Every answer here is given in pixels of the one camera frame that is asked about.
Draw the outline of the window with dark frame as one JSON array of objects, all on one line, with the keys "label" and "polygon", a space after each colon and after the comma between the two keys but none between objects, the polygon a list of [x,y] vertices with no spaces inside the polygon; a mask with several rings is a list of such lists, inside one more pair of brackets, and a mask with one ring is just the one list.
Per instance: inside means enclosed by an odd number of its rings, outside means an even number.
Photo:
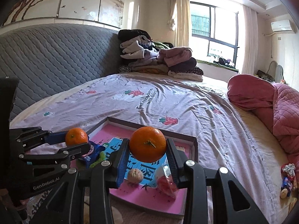
[{"label": "window with dark frame", "polygon": [[190,11],[189,47],[194,57],[211,63],[222,57],[230,59],[236,66],[239,12],[196,1],[190,2]]}]

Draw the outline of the painted wall cabinet panels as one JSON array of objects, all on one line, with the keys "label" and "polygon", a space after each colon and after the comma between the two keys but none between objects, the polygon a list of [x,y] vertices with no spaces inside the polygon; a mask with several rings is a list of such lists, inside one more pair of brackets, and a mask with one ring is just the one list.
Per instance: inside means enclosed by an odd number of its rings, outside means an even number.
[{"label": "painted wall cabinet panels", "polygon": [[4,25],[35,18],[82,19],[121,27],[124,0],[19,0]]}]

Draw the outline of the beige drawstring pouch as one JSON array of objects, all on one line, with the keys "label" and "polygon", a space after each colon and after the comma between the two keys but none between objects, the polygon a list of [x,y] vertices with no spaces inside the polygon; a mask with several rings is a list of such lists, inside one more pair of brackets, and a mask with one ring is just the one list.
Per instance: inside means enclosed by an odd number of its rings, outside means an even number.
[{"label": "beige drawstring pouch", "polygon": [[123,223],[123,217],[121,213],[113,206],[107,206],[93,211],[94,208],[98,207],[95,203],[90,205],[90,197],[84,197],[84,212],[83,212],[83,223],[90,223],[90,207],[92,207],[92,223]]}]

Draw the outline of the white chair back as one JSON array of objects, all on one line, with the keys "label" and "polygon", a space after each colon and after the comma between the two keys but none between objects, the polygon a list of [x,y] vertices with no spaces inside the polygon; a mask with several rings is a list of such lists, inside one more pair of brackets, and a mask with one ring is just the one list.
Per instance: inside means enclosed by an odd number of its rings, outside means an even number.
[{"label": "white chair back", "polygon": [[284,81],[283,67],[276,61],[272,61],[270,63],[267,74],[272,76],[275,83],[281,83],[282,81]]}]

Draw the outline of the pink quilted duvet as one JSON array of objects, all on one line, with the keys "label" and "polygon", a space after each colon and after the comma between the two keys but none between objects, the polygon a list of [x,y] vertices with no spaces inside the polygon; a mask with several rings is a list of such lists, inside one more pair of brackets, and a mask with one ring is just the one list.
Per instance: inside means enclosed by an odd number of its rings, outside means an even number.
[{"label": "pink quilted duvet", "polygon": [[278,140],[298,176],[298,91],[249,74],[228,81],[228,99],[255,114]]}]

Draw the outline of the white pink curtain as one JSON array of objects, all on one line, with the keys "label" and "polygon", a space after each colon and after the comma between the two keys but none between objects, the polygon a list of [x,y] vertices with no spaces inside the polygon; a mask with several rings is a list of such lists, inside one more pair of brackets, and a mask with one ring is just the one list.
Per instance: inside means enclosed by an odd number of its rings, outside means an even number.
[{"label": "white pink curtain", "polygon": [[252,8],[242,5],[245,25],[244,60],[242,74],[254,75],[258,57],[258,16]]}]

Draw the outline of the brown walnut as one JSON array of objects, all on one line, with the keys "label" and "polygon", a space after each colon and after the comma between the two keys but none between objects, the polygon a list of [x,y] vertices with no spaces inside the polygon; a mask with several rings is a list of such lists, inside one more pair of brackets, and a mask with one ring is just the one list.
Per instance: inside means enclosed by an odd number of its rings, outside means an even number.
[{"label": "brown walnut", "polygon": [[131,183],[139,184],[143,181],[143,173],[137,168],[131,169],[127,174],[127,180]]}]

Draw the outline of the grey quilted headboard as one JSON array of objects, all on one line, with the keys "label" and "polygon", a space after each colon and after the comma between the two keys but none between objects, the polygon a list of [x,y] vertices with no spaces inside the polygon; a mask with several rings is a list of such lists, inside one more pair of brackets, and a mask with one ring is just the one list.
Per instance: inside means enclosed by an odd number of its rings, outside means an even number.
[{"label": "grey quilted headboard", "polygon": [[115,30],[40,24],[1,34],[1,77],[20,80],[10,119],[34,103],[100,77],[121,63]]}]

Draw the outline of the small plush toy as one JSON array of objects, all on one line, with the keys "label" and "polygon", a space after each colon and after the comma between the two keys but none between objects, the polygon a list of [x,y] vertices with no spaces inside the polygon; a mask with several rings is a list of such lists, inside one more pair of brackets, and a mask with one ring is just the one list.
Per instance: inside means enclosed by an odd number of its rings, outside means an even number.
[{"label": "small plush toy", "polygon": [[280,198],[285,199],[291,196],[291,192],[298,188],[295,164],[287,163],[281,166],[282,186],[280,190]]}]

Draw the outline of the beige curtain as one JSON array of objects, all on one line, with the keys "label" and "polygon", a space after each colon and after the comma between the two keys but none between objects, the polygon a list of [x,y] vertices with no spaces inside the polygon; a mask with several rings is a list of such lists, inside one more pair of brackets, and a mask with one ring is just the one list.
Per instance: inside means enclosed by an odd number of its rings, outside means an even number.
[{"label": "beige curtain", "polygon": [[170,30],[175,31],[175,45],[188,47],[192,29],[190,0],[169,0],[167,24]]}]

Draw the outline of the red snack bag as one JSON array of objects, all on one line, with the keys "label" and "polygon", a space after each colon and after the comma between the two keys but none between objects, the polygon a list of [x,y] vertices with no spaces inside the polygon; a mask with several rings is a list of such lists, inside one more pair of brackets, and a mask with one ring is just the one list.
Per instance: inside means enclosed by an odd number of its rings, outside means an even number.
[{"label": "red snack bag", "polygon": [[179,189],[173,181],[170,167],[167,163],[159,166],[155,171],[157,188],[167,196],[176,199]]}]

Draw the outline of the orange tangerine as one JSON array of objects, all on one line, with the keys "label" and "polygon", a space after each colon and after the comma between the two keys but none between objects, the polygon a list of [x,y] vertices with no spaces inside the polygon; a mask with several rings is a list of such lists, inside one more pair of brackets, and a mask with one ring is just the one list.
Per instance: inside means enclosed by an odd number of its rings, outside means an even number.
[{"label": "orange tangerine", "polygon": [[166,139],[159,129],[144,126],[131,135],[129,148],[134,158],[138,161],[154,163],[164,156]]},{"label": "orange tangerine", "polygon": [[68,147],[87,143],[88,135],[81,128],[72,128],[65,135],[65,143]]}]

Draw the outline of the blue cookie packet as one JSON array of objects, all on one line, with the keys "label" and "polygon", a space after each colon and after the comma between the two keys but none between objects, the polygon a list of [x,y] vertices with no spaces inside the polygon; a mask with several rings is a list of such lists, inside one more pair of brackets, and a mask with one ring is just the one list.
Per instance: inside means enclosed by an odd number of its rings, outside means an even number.
[{"label": "blue cookie packet", "polygon": [[89,145],[89,152],[83,155],[79,160],[86,168],[93,168],[98,163],[106,159],[105,147],[92,141],[89,141]]}]

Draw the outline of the pile of folded clothes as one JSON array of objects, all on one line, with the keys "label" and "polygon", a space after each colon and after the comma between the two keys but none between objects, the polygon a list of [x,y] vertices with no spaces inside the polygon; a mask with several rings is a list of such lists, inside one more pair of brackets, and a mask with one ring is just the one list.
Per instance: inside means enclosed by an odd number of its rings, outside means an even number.
[{"label": "pile of folded clothes", "polygon": [[197,67],[189,47],[152,41],[140,29],[122,29],[118,32],[122,64],[119,72],[140,72],[168,75],[176,79],[203,81],[204,72]]}]

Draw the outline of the dark items on windowsill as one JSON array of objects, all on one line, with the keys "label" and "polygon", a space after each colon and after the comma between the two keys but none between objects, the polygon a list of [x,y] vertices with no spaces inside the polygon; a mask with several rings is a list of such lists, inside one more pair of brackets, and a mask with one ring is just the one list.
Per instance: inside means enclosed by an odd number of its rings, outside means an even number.
[{"label": "dark items on windowsill", "polygon": [[235,67],[235,64],[230,59],[226,60],[222,57],[219,57],[219,59],[217,61],[213,61],[213,62],[218,65],[222,65],[222,66],[226,66],[226,67]]}]

